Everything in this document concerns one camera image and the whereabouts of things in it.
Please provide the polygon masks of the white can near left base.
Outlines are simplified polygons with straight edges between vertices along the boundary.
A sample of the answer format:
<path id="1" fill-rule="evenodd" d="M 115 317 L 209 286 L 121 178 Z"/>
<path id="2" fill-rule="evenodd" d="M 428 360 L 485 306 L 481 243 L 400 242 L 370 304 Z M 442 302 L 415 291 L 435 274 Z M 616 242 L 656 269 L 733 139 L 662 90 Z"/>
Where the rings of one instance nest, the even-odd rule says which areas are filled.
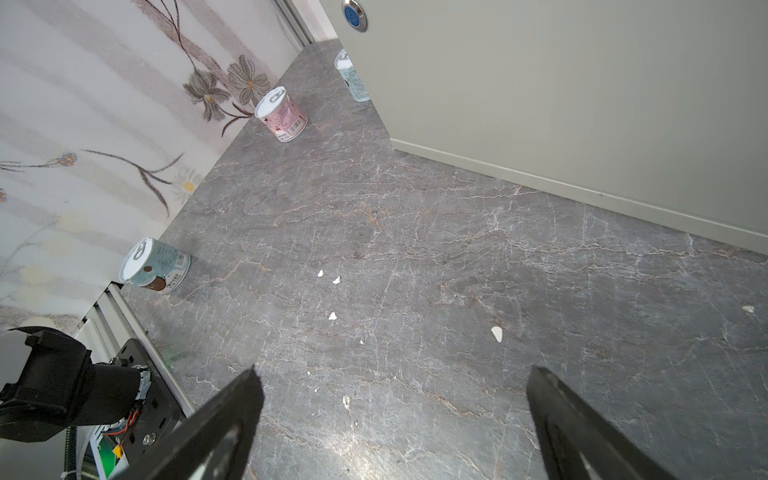
<path id="1" fill-rule="evenodd" d="M 185 279 L 192 257 L 160 240 L 146 237 L 126 255 L 118 272 L 121 283 L 169 294 Z"/>

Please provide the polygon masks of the grey metal cabinet box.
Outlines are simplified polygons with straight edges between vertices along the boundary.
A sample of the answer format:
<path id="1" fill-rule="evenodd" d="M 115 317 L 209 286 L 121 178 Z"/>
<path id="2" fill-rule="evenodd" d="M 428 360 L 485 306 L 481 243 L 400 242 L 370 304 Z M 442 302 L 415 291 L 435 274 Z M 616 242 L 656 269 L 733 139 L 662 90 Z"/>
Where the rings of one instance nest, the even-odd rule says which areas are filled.
<path id="1" fill-rule="evenodd" d="M 767 249 L 763 1 L 362 1 L 326 12 L 392 145 Z"/>

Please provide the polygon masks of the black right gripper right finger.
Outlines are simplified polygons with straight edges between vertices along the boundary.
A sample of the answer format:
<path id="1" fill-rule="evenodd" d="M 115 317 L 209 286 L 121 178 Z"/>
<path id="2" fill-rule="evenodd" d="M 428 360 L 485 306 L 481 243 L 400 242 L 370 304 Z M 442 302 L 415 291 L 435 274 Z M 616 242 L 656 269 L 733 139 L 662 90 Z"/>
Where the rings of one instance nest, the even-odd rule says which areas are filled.
<path id="1" fill-rule="evenodd" d="M 550 479 L 671 479 L 551 370 L 531 368 L 526 398 Z"/>

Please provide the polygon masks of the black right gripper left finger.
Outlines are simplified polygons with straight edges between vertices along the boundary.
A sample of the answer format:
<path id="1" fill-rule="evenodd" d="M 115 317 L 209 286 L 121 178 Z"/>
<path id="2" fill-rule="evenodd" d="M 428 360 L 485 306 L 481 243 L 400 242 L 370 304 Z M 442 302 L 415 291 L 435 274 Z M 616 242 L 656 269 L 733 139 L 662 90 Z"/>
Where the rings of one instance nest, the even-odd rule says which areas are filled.
<path id="1" fill-rule="evenodd" d="M 241 479 L 265 401 L 253 368 L 117 475 L 119 479 Z"/>

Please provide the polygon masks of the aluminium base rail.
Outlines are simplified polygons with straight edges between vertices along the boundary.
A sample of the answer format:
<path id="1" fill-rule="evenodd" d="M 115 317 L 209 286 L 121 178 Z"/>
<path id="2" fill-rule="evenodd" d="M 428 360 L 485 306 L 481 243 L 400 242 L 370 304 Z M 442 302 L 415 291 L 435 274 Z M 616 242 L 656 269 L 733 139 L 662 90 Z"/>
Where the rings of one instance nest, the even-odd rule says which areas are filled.
<path id="1" fill-rule="evenodd" d="M 191 417 L 195 407 L 111 284 L 75 339 L 88 354 L 65 443 L 64 478 L 115 479 Z"/>

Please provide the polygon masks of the teal small can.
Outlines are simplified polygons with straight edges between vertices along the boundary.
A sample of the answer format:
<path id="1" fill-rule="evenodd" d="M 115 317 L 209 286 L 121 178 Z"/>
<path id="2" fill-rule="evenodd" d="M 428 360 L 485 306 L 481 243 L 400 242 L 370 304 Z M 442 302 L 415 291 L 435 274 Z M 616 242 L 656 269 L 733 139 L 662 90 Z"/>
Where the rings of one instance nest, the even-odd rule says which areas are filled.
<path id="1" fill-rule="evenodd" d="M 334 66 L 344 83 L 347 85 L 347 88 L 355 101 L 366 102 L 370 100 L 370 95 L 368 94 L 345 49 L 340 50 L 336 55 Z"/>

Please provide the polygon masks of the pink small can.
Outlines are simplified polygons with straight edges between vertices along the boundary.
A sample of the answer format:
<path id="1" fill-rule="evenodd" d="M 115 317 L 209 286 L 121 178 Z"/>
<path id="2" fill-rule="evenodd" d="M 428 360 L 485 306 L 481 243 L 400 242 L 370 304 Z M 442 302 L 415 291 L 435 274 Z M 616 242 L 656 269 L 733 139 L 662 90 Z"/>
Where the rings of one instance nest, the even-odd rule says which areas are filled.
<path id="1" fill-rule="evenodd" d="M 282 143 L 294 140 L 308 124 L 308 116 L 291 99 L 284 86 L 266 93 L 256 105 L 254 116 Z"/>

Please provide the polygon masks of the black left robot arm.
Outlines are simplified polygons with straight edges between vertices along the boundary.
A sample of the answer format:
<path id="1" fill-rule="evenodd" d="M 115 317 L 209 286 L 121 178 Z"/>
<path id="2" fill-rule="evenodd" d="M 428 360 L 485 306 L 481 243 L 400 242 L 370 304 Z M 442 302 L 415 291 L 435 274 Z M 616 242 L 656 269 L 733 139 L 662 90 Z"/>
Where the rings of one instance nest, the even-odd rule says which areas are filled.
<path id="1" fill-rule="evenodd" d="M 68 427 L 111 425 L 147 398 L 143 365 L 95 363 L 74 337 L 49 327 L 1 332 L 1 437 L 45 442 Z"/>

